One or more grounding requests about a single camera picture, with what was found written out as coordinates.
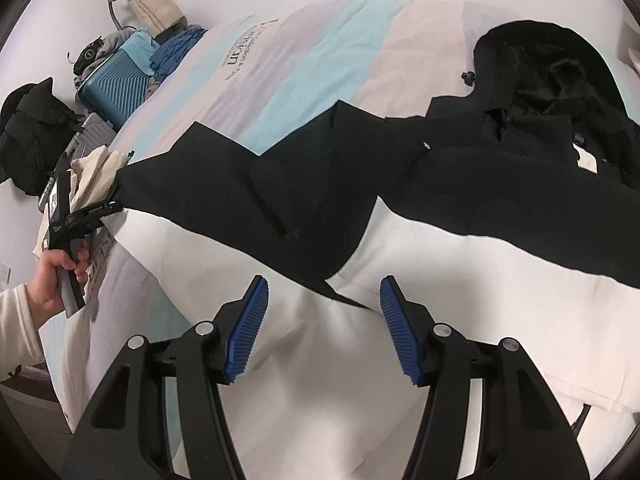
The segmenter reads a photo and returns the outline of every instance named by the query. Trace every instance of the blue cloth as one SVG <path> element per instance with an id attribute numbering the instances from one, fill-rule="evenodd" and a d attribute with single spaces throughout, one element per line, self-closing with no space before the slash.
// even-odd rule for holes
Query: blue cloth
<path id="1" fill-rule="evenodd" d="M 202 27 L 188 28 L 163 43 L 151 58 L 151 68 L 156 71 L 155 80 L 161 83 L 167 79 L 205 32 Z"/>
<path id="2" fill-rule="evenodd" d="M 142 72 L 153 75 L 151 57 L 156 53 L 160 45 L 151 37 L 146 28 L 139 28 L 120 47 L 124 50 Z"/>

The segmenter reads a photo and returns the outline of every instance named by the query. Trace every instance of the human hand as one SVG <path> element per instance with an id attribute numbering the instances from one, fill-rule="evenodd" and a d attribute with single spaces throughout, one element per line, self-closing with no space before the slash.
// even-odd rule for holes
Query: human hand
<path id="1" fill-rule="evenodd" d="M 84 284 L 89 280 L 89 246 L 82 241 L 82 248 L 78 252 L 76 264 L 65 251 L 44 251 L 38 262 L 38 269 L 33 281 L 26 286 L 27 300 L 31 311 L 33 326 L 38 330 L 51 317 L 64 312 L 65 304 L 60 296 L 56 268 L 74 270 L 78 283 Z"/>

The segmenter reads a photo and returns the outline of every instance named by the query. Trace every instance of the blue ribbed rubber pad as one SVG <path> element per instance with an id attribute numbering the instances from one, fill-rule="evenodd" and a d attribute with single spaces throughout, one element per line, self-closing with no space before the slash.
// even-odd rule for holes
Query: blue ribbed rubber pad
<path id="1" fill-rule="evenodd" d="M 120 49 L 89 76 L 80 89 L 81 99 L 118 131 L 143 103 L 149 79 Z"/>
<path id="2" fill-rule="evenodd" d="M 226 346 L 225 377 L 230 383 L 244 373 L 268 304 L 269 285 L 263 278 L 252 290 Z"/>
<path id="3" fill-rule="evenodd" d="M 385 315 L 386 326 L 396 347 L 402 371 L 411 378 L 413 384 L 419 384 L 422 379 L 420 345 L 393 287 L 386 278 L 380 283 L 380 307 Z"/>

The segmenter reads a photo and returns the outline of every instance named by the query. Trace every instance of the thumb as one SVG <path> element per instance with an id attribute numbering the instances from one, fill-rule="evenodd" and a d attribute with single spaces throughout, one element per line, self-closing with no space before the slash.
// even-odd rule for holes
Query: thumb
<path id="1" fill-rule="evenodd" d="M 51 267 L 62 267 L 66 270 L 74 270 L 76 268 L 75 262 L 66 254 L 66 251 L 58 249 L 45 251 L 42 253 L 41 261 Z"/>

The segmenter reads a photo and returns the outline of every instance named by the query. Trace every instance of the light blue towel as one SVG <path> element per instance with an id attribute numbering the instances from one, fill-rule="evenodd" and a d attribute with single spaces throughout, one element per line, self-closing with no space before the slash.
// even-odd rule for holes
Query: light blue towel
<path id="1" fill-rule="evenodd" d="M 139 28 L 120 48 L 129 54 L 129 57 L 142 72 L 153 75 L 151 57 L 159 47 L 158 42 L 151 37 L 146 28 Z"/>

